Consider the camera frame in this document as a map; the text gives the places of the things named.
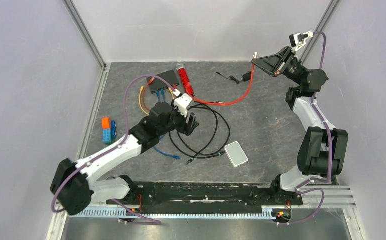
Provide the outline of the black power adapter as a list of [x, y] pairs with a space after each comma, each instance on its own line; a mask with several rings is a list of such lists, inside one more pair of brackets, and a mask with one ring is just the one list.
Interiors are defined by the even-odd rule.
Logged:
[[235, 78], [234, 76], [231, 76], [231, 75], [229, 77], [226, 77], [226, 76], [222, 75], [220, 72], [216, 72], [216, 74], [221, 76], [221, 77], [223, 77], [224, 79], [227, 79], [229, 81], [233, 81], [236, 84], [240, 84], [241, 82], [248, 82], [248, 81], [251, 80], [251, 71], [248, 71], [245, 74], [243, 74], [241, 79], [237, 79], [237, 78]]

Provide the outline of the black cable teal collar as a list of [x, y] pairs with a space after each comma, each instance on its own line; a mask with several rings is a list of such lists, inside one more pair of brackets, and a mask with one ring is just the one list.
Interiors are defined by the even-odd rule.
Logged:
[[[215, 125], [214, 125], [214, 130], [212, 132], [212, 135], [206, 143], [200, 143], [199, 140], [201, 140], [201, 138], [192, 140], [191, 143], [199, 144], [199, 147], [196, 147], [196, 148], [193, 146], [190, 146], [190, 144], [182, 138], [182, 135], [180, 133], [176, 132], [176, 136], [178, 137], [178, 139], [180, 141], [179, 144], [176, 143], [176, 141], [174, 140], [172, 133], [168, 134], [169, 141], [171, 142], [173, 147], [180, 154], [189, 158], [186, 162], [186, 165], [191, 164], [194, 160], [201, 160], [201, 159], [207, 160], [207, 159], [217, 158], [219, 156], [224, 155], [225, 154], [224, 147], [228, 143], [228, 140], [229, 140], [230, 135], [231, 135], [231, 129], [230, 129], [230, 126], [229, 126], [228, 122], [226, 121], [226, 119], [218, 111], [212, 109], [208, 105], [204, 105], [201, 103], [198, 103], [198, 104], [190, 107], [190, 109], [199, 109], [199, 110], [204, 110], [204, 111], [208, 111], [208, 112], [212, 113], [214, 120], [215, 120]], [[223, 142], [222, 146], [217, 147], [216, 150], [211, 150], [210, 152], [208, 152], [208, 149], [213, 146], [214, 140], [217, 137], [217, 133], [218, 133], [218, 130], [220, 127], [220, 124], [219, 124], [220, 120], [222, 120], [223, 123], [225, 124], [225, 126], [227, 127], [228, 136], [227, 136], [225, 142]]]
[[171, 144], [180, 154], [189, 158], [188, 164], [194, 160], [206, 160], [224, 155], [224, 147], [231, 137], [231, 128], [225, 117], [210, 106], [198, 102], [189, 107], [189, 110], [200, 110], [210, 114], [210, 118], [201, 123], [201, 126], [205, 127], [204, 132], [199, 130], [190, 136], [176, 133], [179, 143], [176, 143], [175, 137], [170, 133]]

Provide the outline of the white plastic box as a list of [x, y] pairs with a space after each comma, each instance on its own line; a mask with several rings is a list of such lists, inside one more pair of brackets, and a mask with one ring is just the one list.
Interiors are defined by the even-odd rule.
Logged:
[[239, 167], [248, 162], [247, 155], [245, 154], [240, 143], [237, 141], [227, 144], [224, 147], [224, 151], [234, 168]]

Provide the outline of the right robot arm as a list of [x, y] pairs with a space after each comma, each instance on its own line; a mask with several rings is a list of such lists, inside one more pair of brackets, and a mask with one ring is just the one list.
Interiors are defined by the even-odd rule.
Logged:
[[282, 204], [291, 193], [299, 194], [301, 187], [315, 181], [329, 184], [333, 176], [341, 174], [348, 133], [330, 123], [317, 104], [316, 94], [328, 81], [325, 71], [304, 67], [288, 46], [274, 55], [254, 57], [251, 62], [272, 77], [282, 75], [297, 84], [288, 89], [285, 101], [300, 119], [305, 136], [296, 166], [277, 176], [269, 191], [270, 199]]

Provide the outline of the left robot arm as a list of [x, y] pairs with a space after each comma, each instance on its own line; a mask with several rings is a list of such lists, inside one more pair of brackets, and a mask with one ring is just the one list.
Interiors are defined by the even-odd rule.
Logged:
[[148, 116], [113, 144], [77, 161], [68, 158], [60, 161], [50, 186], [52, 212], [59, 212], [56, 203], [71, 216], [83, 211], [92, 201], [117, 199], [134, 203], [138, 192], [129, 179], [99, 180], [100, 177], [157, 145], [164, 134], [177, 131], [189, 136], [199, 125], [195, 114], [188, 112], [190, 104], [191, 99], [186, 97], [177, 98], [171, 104], [159, 102]]

